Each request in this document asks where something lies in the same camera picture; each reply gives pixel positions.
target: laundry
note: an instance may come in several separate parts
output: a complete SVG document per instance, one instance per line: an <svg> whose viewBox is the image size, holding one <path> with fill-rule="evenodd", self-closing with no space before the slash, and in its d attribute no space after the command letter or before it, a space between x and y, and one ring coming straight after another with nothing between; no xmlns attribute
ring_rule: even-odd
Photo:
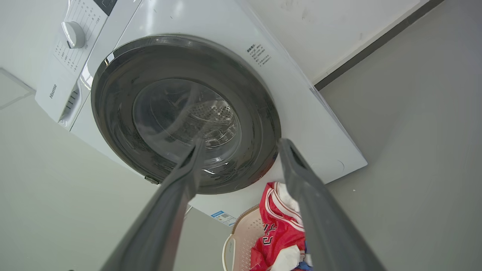
<svg viewBox="0 0 482 271"><path fill-rule="evenodd" d="M311 270L298 203L280 182L266 184L259 204L265 235L251 249L251 271Z"/></svg>

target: front-loading washing machine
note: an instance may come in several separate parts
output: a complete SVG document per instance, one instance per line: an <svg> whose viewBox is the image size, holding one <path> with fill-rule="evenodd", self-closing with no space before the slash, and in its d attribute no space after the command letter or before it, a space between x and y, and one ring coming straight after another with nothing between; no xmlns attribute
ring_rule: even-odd
<svg viewBox="0 0 482 271"><path fill-rule="evenodd" d="M367 164L241 0L72 0L59 25L38 104L138 173L132 182L162 185L203 138L202 180L190 204L227 225L259 203L267 182L282 181L281 136L324 182Z"/></svg>

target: white dial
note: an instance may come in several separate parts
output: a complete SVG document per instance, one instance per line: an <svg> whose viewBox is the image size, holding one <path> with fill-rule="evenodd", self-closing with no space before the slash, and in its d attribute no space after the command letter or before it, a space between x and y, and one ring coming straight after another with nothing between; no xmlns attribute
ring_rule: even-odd
<svg viewBox="0 0 482 271"><path fill-rule="evenodd" d="M85 34L78 23L62 22L62 30L67 38L67 44L71 49L82 48L84 46Z"/></svg>

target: plastic basket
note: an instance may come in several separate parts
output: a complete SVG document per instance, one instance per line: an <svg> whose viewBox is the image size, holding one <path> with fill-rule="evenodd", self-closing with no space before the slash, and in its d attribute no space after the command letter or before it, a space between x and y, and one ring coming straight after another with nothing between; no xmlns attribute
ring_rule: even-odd
<svg viewBox="0 0 482 271"><path fill-rule="evenodd" d="M223 268L225 271L249 271L251 267L251 248L259 237L265 234L259 207L255 206L244 212L233 226L231 235L223 246ZM229 270L226 263L226 253L232 251L228 245L234 242L233 264Z"/></svg>

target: basket handle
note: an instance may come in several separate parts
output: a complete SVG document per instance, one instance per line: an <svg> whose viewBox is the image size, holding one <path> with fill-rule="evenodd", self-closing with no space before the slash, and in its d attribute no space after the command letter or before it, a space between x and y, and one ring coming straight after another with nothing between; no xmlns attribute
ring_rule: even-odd
<svg viewBox="0 0 482 271"><path fill-rule="evenodd" d="M227 267L227 264L226 264L226 250L227 250L229 241L231 241L231 240L234 241L233 266L231 267L231 271L234 269L234 257L235 257L235 255L236 255L236 239L234 238L234 235L231 234L231 235L226 239L226 242L224 242L224 246L223 246L222 260L223 260L223 268L224 268L224 271L229 271L229 270L228 270L228 267Z"/></svg>

